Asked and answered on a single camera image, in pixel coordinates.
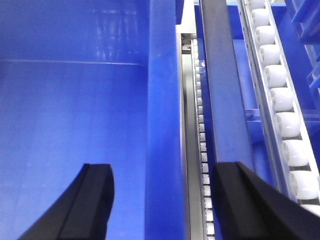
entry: white plastic roller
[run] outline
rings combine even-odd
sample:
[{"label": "white plastic roller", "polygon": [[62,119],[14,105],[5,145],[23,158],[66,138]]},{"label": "white plastic roller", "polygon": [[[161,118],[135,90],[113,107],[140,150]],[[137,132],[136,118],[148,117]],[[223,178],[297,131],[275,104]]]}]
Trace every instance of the white plastic roller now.
[{"label": "white plastic roller", "polygon": [[199,132],[200,133],[204,133],[205,132],[205,124],[204,123],[200,123],[199,124]]},{"label": "white plastic roller", "polygon": [[196,90],[196,97],[201,98],[202,97],[202,91],[201,89]]},{"label": "white plastic roller", "polygon": [[214,220],[214,213],[212,210],[205,210],[205,220],[208,222],[212,222]]},{"label": "white plastic roller", "polygon": [[206,152],[207,151],[207,145],[205,142],[200,143],[200,151],[201,152]]},{"label": "white plastic roller", "polygon": [[200,133],[200,142],[205,142],[206,141],[206,134],[204,132]]},{"label": "white plastic roller", "polygon": [[204,114],[204,107],[198,106],[198,114]]},{"label": "white plastic roller", "polygon": [[287,87],[276,87],[270,90],[273,107],[276,112],[289,111],[293,107],[294,95]]},{"label": "white plastic roller", "polygon": [[265,0],[248,0],[248,5],[251,10],[264,9],[265,8]]},{"label": "white plastic roller", "polygon": [[199,82],[201,81],[201,77],[200,77],[200,74],[199,74],[199,73],[197,73],[197,74],[195,75],[195,81],[196,81],[197,83],[199,83]]},{"label": "white plastic roller", "polygon": [[209,172],[208,163],[202,163],[202,172],[203,173],[208,173]]},{"label": "white plastic roller", "polygon": [[303,140],[284,140],[282,144],[287,163],[290,167],[301,167],[308,164],[309,153]]},{"label": "white plastic roller", "polygon": [[255,35],[260,46],[275,43],[276,31],[273,26],[258,26],[255,29]]},{"label": "white plastic roller", "polygon": [[291,171],[290,182],[299,200],[310,200],[319,196],[319,182],[317,176],[311,171]]},{"label": "white plastic roller", "polygon": [[201,161],[202,162],[208,162],[208,155],[206,152],[201,153]]},{"label": "white plastic roller", "polygon": [[200,81],[197,81],[197,82],[195,83],[195,88],[196,88],[197,90],[201,89],[201,82],[200,82]]},{"label": "white plastic roller", "polygon": [[319,205],[313,205],[313,204],[302,204],[300,205],[304,209],[308,210],[309,212],[313,213],[314,215],[317,215],[320,217],[320,206]]},{"label": "white plastic roller", "polygon": [[294,112],[278,112],[275,114],[278,128],[283,138],[294,138],[300,133],[300,118]]},{"label": "white plastic roller", "polygon": [[265,8],[252,10],[251,13],[253,24],[255,27],[269,25],[269,11]]},{"label": "white plastic roller", "polygon": [[276,44],[267,44],[260,47],[263,64],[277,65],[280,62],[280,48]]},{"label": "white plastic roller", "polygon": [[195,67],[199,67],[200,66],[199,59],[195,59],[194,60],[194,66]]},{"label": "white plastic roller", "polygon": [[265,74],[269,88],[280,88],[286,84],[287,70],[283,65],[269,65],[265,67]]},{"label": "white plastic roller", "polygon": [[213,223],[206,224],[206,234],[208,234],[208,235],[215,234],[215,226]]},{"label": "white plastic roller", "polygon": [[210,178],[209,178],[209,174],[203,174],[202,175],[202,180],[203,180],[203,184],[210,184]]},{"label": "white plastic roller", "polygon": [[210,197],[205,197],[204,198],[204,207],[206,209],[212,209],[212,201]]},{"label": "white plastic roller", "polygon": [[204,123],[204,115],[203,115],[203,114],[200,114],[200,115],[199,115],[199,123],[200,123],[200,124],[203,124],[203,123]]},{"label": "white plastic roller", "polygon": [[197,98],[196,98],[196,104],[197,104],[198,106],[201,106],[201,105],[202,105],[202,98],[201,98],[201,97],[197,97]]},{"label": "white plastic roller", "polygon": [[208,186],[208,185],[204,185],[203,186],[203,195],[206,196],[206,197],[210,197],[211,196],[210,186]]}]

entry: conveyor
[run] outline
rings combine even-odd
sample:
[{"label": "conveyor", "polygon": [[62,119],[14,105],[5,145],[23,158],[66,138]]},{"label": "conveyor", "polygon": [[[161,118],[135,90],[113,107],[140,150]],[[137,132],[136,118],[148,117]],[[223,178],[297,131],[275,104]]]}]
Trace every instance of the conveyor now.
[{"label": "conveyor", "polygon": [[320,239],[319,1],[0,3],[0,240]]}]

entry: blue plastic surface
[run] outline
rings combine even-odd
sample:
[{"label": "blue plastic surface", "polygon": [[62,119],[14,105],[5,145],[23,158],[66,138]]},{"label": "blue plastic surface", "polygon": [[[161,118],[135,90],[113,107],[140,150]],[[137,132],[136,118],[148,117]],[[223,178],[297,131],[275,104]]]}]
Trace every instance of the blue plastic surface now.
[{"label": "blue plastic surface", "polygon": [[304,44],[320,43],[320,1],[285,0],[287,9]]},{"label": "blue plastic surface", "polygon": [[185,0],[175,0],[175,23],[181,24]]},{"label": "blue plastic surface", "polygon": [[150,1],[145,239],[186,239],[175,4]]},{"label": "blue plastic surface", "polygon": [[0,240],[83,163],[114,171],[107,239],[184,239],[175,2],[0,5]]}]

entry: metal channel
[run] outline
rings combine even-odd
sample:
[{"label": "metal channel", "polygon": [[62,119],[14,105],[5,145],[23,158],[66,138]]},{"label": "metal channel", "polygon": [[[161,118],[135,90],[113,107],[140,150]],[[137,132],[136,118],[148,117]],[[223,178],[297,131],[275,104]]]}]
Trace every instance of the metal channel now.
[{"label": "metal channel", "polygon": [[240,20],[242,24],[243,36],[246,43],[247,55],[250,63],[250,70],[252,76],[252,82],[254,85],[254,92],[258,102],[258,107],[261,112],[261,122],[263,124],[263,132],[265,137],[265,144],[267,147],[268,157],[272,168],[272,177],[276,185],[276,189],[290,197],[295,201],[295,197],[290,191],[289,182],[286,179],[289,179],[289,167],[282,165],[282,158],[284,157],[283,153],[278,149],[278,142],[281,141],[281,136],[279,131],[275,129],[276,119],[274,114],[271,112],[271,108],[269,107],[270,98],[266,95],[267,89],[266,84],[264,84],[260,79],[262,79],[262,70],[260,71],[261,65],[260,60],[258,59],[258,53],[256,51],[255,42],[253,40],[253,33],[250,29],[250,25],[248,23],[248,14],[245,9],[244,1],[238,1],[238,9]]},{"label": "metal channel", "polygon": [[202,183],[199,164],[197,113],[192,77],[183,79],[184,130],[187,166],[189,236],[191,240],[205,240],[202,207]]},{"label": "metal channel", "polygon": [[[316,176],[319,179],[319,171],[315,157],[313,155],[307,128],[303,119],[302,111],[298,102],[292,78],[290,76],[289,67],[286,61],[284,50],[282,48],[277,26],[273,18],[271,6],[268,1],[265,1],[265,8],[269,11],[270,14],[269,24],[275,29],[275,44],[280,49],[280,64],[283,65],[287,71],[286,87],[289,88],[293,93],[293,111],[298,114],[301,122],[300,135],[296,137],[296,139],[303,140],[307,144],[308,152],[312,153],[309,156],[310,170],[311,172],[316,174]],[[252,75],[252,81],[254,84],[254,90],[258,101],[259,110],[261,112],[260,115],[263,124],[265,142],[267,145],[269,160],[273,168],[273,177],[276,182],[276,187],[281,193],[288,196],[293,201],[297,201],[295,194],[293,193],[292,188],[290,186],[290,168],[287,165],[286,156],[284,154],[284,149],[282,145],[282,141],[285,140],[285,138],[281,137],[278,129],[276,115],[273,109],[273,103],[269,96],[267,75],[264,71],[262,57],[259,54],[259,46],[257,44],[258,40],[256,35],[254,34],[255,28],[247,1],[238,0],[238,9],[242,24],[244,40],[246,43],[248,59],[250,63],[250,70]]]},{"label": "metal channel", "polygon": [[181,139],[181,165],[183,175],[183,192],[185,196],[184,201],[184,212],[185,212],[185,236],[186,240],[191,240],[191,229],[190,229],[190,212],[189,212],[189,194],[188,194],[188,171],[187,171],[187,147],[186,147],[186,124],[185,124],[185,97],[184,97],[184,78],[182,68],[182,35],[176,34],[176,49],[177,49],[177,60],[178,60],[178,78],[179,78],[179,103],[180,103],[180,139]]},{"label": "metal channel", "polygon": [[255,171],[226,0],[200,0],[217,162]]}]

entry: blue crate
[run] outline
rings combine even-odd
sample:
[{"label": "blue crate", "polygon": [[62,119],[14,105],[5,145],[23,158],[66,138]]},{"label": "blue crate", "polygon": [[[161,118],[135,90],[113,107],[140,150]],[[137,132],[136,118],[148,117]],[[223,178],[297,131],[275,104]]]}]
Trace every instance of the blue crate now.
[{"label": "blue crate", "polygon": [[107,239],[185,239],[175,2],[0,5],[0,240],[83,163],[114,171]]}]

